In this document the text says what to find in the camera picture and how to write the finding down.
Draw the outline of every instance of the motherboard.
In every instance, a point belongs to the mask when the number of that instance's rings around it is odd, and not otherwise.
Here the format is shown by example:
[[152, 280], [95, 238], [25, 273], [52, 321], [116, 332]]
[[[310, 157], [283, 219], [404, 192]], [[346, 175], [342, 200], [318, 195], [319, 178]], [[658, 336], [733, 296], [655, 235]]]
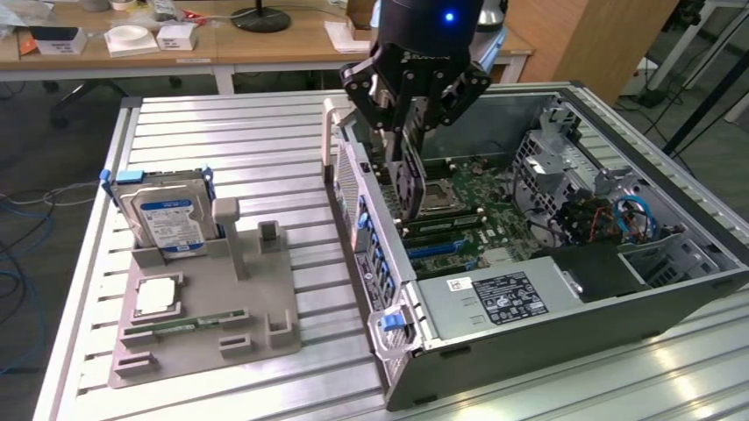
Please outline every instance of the motherboard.
[[424, 167], [422, 213], [407, 222], [398, 219], [392, 185], [386, 176], [379, 177], [418, 278], [530, 259], [543, 245], [511, 202], [507, 168], [478, 156], [439, 160]]

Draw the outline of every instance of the aluminum table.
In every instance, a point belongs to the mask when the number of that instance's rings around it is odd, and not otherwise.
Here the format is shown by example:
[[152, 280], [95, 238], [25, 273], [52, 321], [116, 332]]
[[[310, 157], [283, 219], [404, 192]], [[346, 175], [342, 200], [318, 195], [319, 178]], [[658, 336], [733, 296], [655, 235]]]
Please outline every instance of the aluminum table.
[[[303, 348], [243, 366], [131, 388], [107, 387], [132, 235], [100, 192], [35, 419], [749, 419], [748, 289], [707, 305], [654, 339], [412, 410], [383, 409], [319, 174], [322, 102], [339, 95], [127, 98], [107, 168], [169, 170], [207, 163], [217, 196], [240, 198], [237, 228], [279, 220], [292, 249]], [[711, 197], [679, 183], [686, 173], [610, 109], [593, 98], [587, 104], [677, 185], [690, 195]], [[595, 133], [582, 131], [582, 142], [599, 159], [618, 159], [595, 148]], [[717, 218], [731, 212], [711, 200], [701, 205]], [[749, 243], [745, 228], [731, 230]]]

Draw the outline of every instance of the wooden desk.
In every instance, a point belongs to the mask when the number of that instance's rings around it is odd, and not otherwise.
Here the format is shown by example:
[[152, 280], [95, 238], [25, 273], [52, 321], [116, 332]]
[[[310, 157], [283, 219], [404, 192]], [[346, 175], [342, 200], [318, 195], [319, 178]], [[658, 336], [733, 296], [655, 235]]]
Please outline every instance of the wooden desk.
[[[270, 0], [288, 4], [288, 0]], [[203, 15], [228, 16], [248, 7], [245, 0], [177, 2]], [[197, 28], [193, 51], [159, 52], [111, 58], [103, 33], [109, 22], [127, 17], [121, 11], [91, 13], [77, 4], [56, 4], [57, 21], [92, 32], [81, 55], [40, 55], [19, 57], [17, 46], [31, 34], [20, 30], [0, 41], [0, 81], [97, 79], [160, 75], [213, 75], [220, 94], [232, 94], [232, 74], [263, 71], [330, 70], [360, 61], [366, 54], [340, 54], [332, 47], [324, 29], [326, 21], [343, 21], [343, 10], [326, 0], [295, 0], [295, 6], [280, 6], [291, 15], [291, 28], [276, 33], [245, 32], [227, 21]], [[502, 82], [517, 82], [534, 48], [513, 33], [499, 52], [498, 64], [506, 71]]]

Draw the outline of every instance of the hard drive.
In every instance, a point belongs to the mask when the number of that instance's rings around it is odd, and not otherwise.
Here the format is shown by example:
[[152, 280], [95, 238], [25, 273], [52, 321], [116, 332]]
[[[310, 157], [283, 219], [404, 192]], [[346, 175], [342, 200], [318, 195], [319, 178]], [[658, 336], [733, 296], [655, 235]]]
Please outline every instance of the hard drive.
[[220, 237], [211, 213], [213, 201], [209, 168], [145, 173], [121, 171], [101, 187], [128, 221], [137, 247], [156, 247], [165, 259], [205, 254], [204, 242]]

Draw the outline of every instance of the expansion slot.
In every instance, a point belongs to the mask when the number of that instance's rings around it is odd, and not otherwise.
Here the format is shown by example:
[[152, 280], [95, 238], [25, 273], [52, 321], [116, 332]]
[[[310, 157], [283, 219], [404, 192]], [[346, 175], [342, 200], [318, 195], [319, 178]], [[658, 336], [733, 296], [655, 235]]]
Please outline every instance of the expansion slot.
[[416, 279], [420, 281], [424, 279], [436, 278], [439, 276], [462, 274], [475, 269], [476, 264], [478, 264], [478, 260], [471, 260], [467, 263], [451, 265], [444, 268], [439, 268], [428, 271], [416, 271]]
[[439, 256], [440, 254], [456, 253], [462, 249], [464, 243], [463, 240], [459, 240], [447, 244], [408, 250], [408, 259], [422, 259], [424, 257]]
[[460, 235], [459, 233], [443, 232], [439, 234], [424, 235], [422, 237], [410, 237], [407, 239], [403, 239], [403, 247], [406, 248], [426, 247], [435, 244], [450, 243], [463, 238], [464, 236]]
[[475, 210], [459, 210], [451, 214], [440, 214], [416, 218], [402, 223], [402, 233], [407, 237], [431, 235], [435, 232], [462, 231], [483, 225], [486, 217]]

